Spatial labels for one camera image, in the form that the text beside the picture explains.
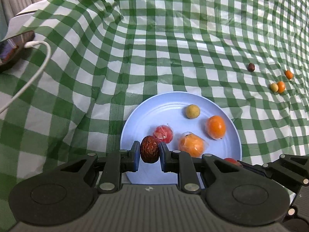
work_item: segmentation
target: plastic wrapper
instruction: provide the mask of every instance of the plastic wrapper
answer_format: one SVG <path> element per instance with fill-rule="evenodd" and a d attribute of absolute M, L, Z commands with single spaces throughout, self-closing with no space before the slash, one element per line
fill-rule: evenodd
<path fill-rule="evenodd" d="M 168 125 L 160 125 L 154 130 L 152 135 L 157 138 L 159 142 L 163 141 L 168 144 L 173 139 L 173 130 Z"/>
<path fill-rule="evenodd" d="M 235 160 L 233 158 L 225 158 L 224 160 L 229 162 L 229 163 L 232 163 L 232 164 L 234 164 L 236 166 L 243 167 L 243 165 L 241 165 L 237 160 Z"/>
<path fill-rule="evenodd" d="M 205 131 L 213 139 L 222 139 L 226 132 L 224 119 L 214 115 L 205 122 Z"/>
<path fill-rule="evenodd" d="M 186 132 L 179 138 L 178 147 L 180 151 L 189 153 L 191 157 L 199 158 L 208 147 L 208 143 L 194 133 Z"/>

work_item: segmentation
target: orange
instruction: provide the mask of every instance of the orange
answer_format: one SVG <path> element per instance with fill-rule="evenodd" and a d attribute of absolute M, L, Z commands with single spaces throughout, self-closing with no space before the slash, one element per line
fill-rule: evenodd
<path fill-rule="evenodd" d="M 214 139 L 223 138 L 226 131 L 224 120 L 218 115 L 210 117 L 205 123 L 205 128 L 208 135 Z"/>
<path fill-rule="evenodd" d="M 204 151 L 204 140 L 199 136 L 190 133 L 179 139 L 179 150 L 187 152 L 191 157 L 201 157 Z"/>
<path fill-rule="evenodd" d="M 290 70 L 286 70 L 284 74 L 286 75 L 286 77 L 287 77 L 288 79 L 292 79 L 292 78 L 293 78 L 293 73 L 291 73 Z"/>
<path fill-rule="evenodd" d="M 278 93 L 283 93 L 285 90 L 285 83 L 282 81 L 279 81 L 277 83 L 277 86 L 278 86 Z"/>

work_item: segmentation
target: yellow ball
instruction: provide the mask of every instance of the yellow ball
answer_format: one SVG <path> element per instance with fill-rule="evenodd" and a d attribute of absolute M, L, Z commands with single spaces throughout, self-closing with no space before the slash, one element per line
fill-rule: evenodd
<path fill-rule="evenodd" d="M 200 108 L 195 104 L 191 104 L 186 108 L 186 115 L 188 118 L 197 118 L 200 116 Z"/>
<path fill-rule="evenodd" d="M 273 92 L 277 92 L 278 89 L 279 89 L 279 87 L 278 87 L 278 85 L 277 85 L 276 83 L 272 83 L 272 84 L 270 85 L 270 89 L 271 89 Z"/>

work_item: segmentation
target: small orange fruit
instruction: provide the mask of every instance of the small orange fruit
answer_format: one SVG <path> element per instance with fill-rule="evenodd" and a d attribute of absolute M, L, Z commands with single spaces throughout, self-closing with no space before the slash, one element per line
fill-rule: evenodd
<path fill-rule="evenodd" d="M 288 79 L 292 79 L 292 78 L 293 78 L 293 73 L 291 73 L 290 70 L 286 70 L 286 71 L 284 72 L 284 74 L 286 75 L 286 77 L 287 77 Z"/>
<path fill-rule="evenodd" d="M 285 83 L 280 81 L 277 83 L 277 86 L 278 86 L 278 93 L 283 93 L 285 90 Z"/>
<path fill-rule="evenodd" d="M 205 123 L 206 132 L 213 139 L 223 138 L 226 127 L 223 118 L 218 115 L 210 117 Z"/>

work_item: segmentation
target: wrapped candy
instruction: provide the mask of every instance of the wrapped candy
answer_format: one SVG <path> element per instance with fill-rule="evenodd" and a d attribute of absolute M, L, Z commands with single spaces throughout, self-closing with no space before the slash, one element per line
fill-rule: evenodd
<path fill-rule="evenodd" d="M 229 163 L 232 163 L 232 164 L 234 164 L 236 166 L 243 167 L 243 165 L 241 165 L 237 160 L 235 160 L 233 158 L 225 158 L 224 160 L 229 162 Z"/>
<path fill-rule="evenodd" d="M 166 144 L 170 143 L 173 139 L 173 131 L 167 125 L 158 126 L 152 135 L 157 138 L 159 142 L 163 141 Z"/>
<path fill-rule="evenodd" d="M 191 157 L 196 158 L 202 156 L 207 146 L 208 144 L 205 140 L 191 132 L 183 133 L 178 142 L 180 151 L 187 152 Z"/>

